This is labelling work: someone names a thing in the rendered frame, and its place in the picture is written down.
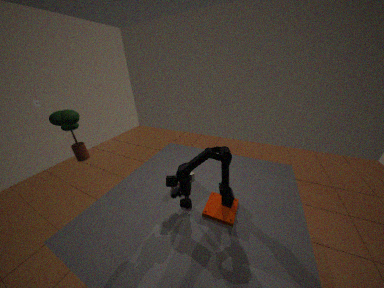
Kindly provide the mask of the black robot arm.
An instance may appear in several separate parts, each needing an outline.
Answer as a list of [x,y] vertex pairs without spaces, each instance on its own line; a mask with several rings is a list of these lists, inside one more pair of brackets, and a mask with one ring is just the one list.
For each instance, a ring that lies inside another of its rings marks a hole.
[[166,187],[177,187],[178,183],[180,184],[179,187],[172,189],[170,195],[172,199],[178,196],[181,198],[180,187],[189,187],[189,180],[192,180],[192,176],[190,175],[192,170],[209,158],[221,161],[222,183],[219,183],[219,190],[220,195],[222,195],[222,205],[231,208],[234,200],[233,190],[229,186],[229,165],[232,160],[232,154],[226,146],[206,148],[191,161],[181,164],[178,167],[176,176],[166,176]]

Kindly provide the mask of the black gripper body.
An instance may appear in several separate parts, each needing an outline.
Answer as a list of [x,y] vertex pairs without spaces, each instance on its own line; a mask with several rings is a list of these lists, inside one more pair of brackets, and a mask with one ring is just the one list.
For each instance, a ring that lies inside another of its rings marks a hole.
[[191,182],[189,181],[189,187],[187,188],[181,188],[181,196],[185,196],[185,199],[180,200],[180,207],[190,207],[191,206],[191,200],[189,199],[189,195],[191,193]]

